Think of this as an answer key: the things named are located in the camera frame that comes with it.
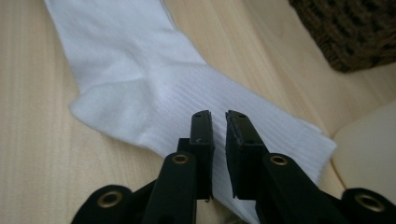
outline sock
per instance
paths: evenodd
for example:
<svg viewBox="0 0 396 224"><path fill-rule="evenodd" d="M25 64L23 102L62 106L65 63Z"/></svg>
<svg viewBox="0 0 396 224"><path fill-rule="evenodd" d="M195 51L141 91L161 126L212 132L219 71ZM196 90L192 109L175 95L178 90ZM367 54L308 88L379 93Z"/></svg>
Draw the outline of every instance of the sock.
<svg viewBox="0 0 396 224"><path fill-rule="evenodd" d="M259 223L255 203L233 199L225 160L229 109L249 116L270 151L294 158L318 183L335 143L208 65L161 0L46 4L78 83L70 109L80 121L165 157L189 137L191 115L210 110L214 196L248 223Z"/></svg>

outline dark woven basket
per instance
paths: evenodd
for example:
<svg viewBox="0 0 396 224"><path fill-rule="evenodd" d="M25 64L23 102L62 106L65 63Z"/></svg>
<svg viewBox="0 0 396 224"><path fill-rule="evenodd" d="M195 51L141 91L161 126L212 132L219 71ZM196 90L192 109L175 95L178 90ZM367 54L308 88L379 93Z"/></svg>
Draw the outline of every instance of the dark woven basket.
<svg viewBox="0 0 396 224"><path fill-rule="evenodd" d="M335 70L396 62L396 0L289 1Z"/></svg>

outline ribbed sock fabric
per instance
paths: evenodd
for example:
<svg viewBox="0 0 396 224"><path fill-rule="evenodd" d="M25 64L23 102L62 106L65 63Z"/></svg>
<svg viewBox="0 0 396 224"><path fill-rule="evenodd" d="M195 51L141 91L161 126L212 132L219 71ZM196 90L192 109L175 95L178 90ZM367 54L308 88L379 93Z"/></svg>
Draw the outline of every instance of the ribbed sock fabric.
<svg viewBox="0 0 396 224"><path fill-rule="evenodd" d="M294 158L318 182L335 143L209 66L161 0L46 0L80 96L73 115L165 157L189 137L191 115L210 110L214 196L249 223L254 202L233 199L225 160L225 112L250 117L272 152Z"/></svg>

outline light wood surface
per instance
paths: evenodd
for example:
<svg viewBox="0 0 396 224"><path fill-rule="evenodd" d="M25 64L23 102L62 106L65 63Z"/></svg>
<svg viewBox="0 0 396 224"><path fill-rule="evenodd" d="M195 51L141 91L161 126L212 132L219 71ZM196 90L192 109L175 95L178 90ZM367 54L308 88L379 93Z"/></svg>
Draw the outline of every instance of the light wood surface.
<svg viewBox="0 0 396 224"><path fill-rule="evenodd" d="M166 0L177 26L223 74L319 126L344 125L396 99L396 63L334 72L287 0ZM78 97L41 0L0 0L0 223L67 223L96 189L132 190L156 178L163 159L75 120ZM329 164L320 187L339 196ZM231 223L217 201L197 223Z"/></svg>

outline wooden table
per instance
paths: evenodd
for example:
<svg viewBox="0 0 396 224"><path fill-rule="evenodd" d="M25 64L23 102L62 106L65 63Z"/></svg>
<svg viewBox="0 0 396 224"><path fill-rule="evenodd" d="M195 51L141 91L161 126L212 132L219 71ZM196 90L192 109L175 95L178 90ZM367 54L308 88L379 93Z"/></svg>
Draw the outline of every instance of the wooden table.
<svg viewBox="0 0 396 224"><path fill-rule="evenodd" d="M288 1L167 0L177 26L223 74L334 134L396 99L396 63L334 72ZM0 0L0 223L66 223L96 189L139 189L163 159L74 119L77 85L42 0ZM329 163L320 187L337 197ZM237 220L216 200L197 223Z"/></svg>

